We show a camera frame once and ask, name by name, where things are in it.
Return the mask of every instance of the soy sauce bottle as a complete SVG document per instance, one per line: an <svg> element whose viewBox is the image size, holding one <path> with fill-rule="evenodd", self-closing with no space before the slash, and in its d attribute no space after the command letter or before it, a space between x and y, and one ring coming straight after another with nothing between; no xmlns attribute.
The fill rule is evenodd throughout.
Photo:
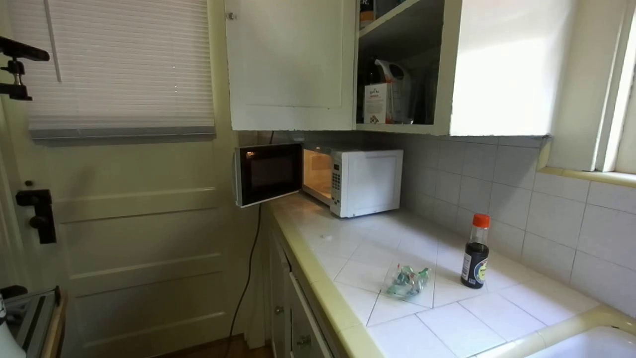
<svg viewBox="0 0 636 358"><path fill-rule="evenodd" d="M461 283L469 289L481 289L485 283L489 248L487 238L491 230L491 218L483 214L473 216L473 232L465 246Z"/></svg>

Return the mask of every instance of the white door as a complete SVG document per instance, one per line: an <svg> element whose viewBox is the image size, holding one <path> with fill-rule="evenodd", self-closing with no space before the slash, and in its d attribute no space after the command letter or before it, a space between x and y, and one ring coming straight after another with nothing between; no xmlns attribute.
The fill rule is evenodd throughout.
<svg viewBox="0 0 636 358"><path fill-rule="evenodd" d="M234 130L354 130L354 0L226 0Z"/></svg>
<svg viewBox="0 0 636 358"><path fill-rule="evenodd" d="M222 7L211 5L222 29ZM230 198L236 138L217 51L217 140L34 144L0 96L0 250L12 267L0 285L67 293L65 357L157 357L226 335L254 212L236 212ZM52 194L54 246L40 246L26 226L32 210L12 200L28 182ZM246 301L236 333L252 311Z"/></svg>

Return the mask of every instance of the window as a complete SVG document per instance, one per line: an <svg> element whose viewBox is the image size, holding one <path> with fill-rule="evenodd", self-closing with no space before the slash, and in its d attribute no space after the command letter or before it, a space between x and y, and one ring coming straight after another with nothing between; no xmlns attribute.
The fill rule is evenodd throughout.
<svg viewBox="0 0 636 358"><path fill-rule="evenodd" d="M636 0L576 0L548 168L636 184Z"/></svg>
<svg viewBox="0 0 636 358"><path fill-rule="evenodd" d="M203 0L10 0L28 67L36 140L213 136Z"/></svg>

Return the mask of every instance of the kitchen counter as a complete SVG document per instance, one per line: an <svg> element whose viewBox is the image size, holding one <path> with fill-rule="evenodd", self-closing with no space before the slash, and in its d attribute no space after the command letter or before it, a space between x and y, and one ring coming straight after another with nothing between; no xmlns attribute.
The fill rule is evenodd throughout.
<svg viewBox="0 0 636 358"><path fill-rule="evenodd" d="M479 357L602 307L493 252L487 285L467 289L461 238L403 212L342 222L292 196L270 214L352 357ZM397 265L429 269L411 301L383 295Z"/></svg>

